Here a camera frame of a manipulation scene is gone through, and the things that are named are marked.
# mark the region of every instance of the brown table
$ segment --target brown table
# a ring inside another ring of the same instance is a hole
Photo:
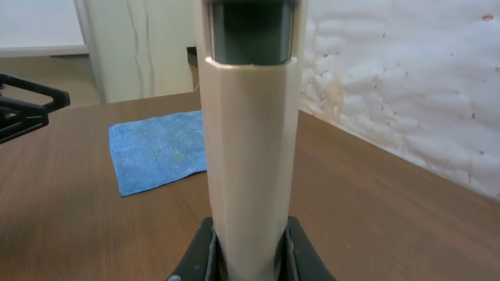
[[[120,198],[107,126],[198,94],[69,109],[0,146],[0,280],[164,280],[206,174]],[[500,205],[301,112],[290,213],[340,280],[500,280]]]

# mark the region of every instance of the paint chip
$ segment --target paint chip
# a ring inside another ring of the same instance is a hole
[[[486,14],[486,15],[483,16],[483,20],[484,21],[490,21],[492,19],[493,19],[493,15],[490,14],[490,13],[488,13],[488,14]]]

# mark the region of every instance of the folded cloth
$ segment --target folded cloth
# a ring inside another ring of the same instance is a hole
[[[206,171],[202,112],[112,125],[109,150],[122,197]]]

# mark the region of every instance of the black mechanical part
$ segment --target black mechanical part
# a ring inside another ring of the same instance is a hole
[[[278,247],[281,255],[280,281],[336,281],[325,267],[304,229],[295,217],[288,225]],[[205,218],[179,265],[167,281],[221,281],[225,276],[220,246],[212,218]]]
[[[48,125],[48,114],[70,105],[68,92],[0,73],[0,89],[5,85],[43,94],[52,98],[35,105],[0,95],[0,144]]]

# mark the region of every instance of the white panel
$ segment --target white panel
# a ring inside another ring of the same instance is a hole
[[[500,2],[311,0],[301,109],[500,197]]]
[[[107,102],[193,91],[191,1],[87,0]]]
[[[73,0],[1,0],[1,48],[83,46]]]

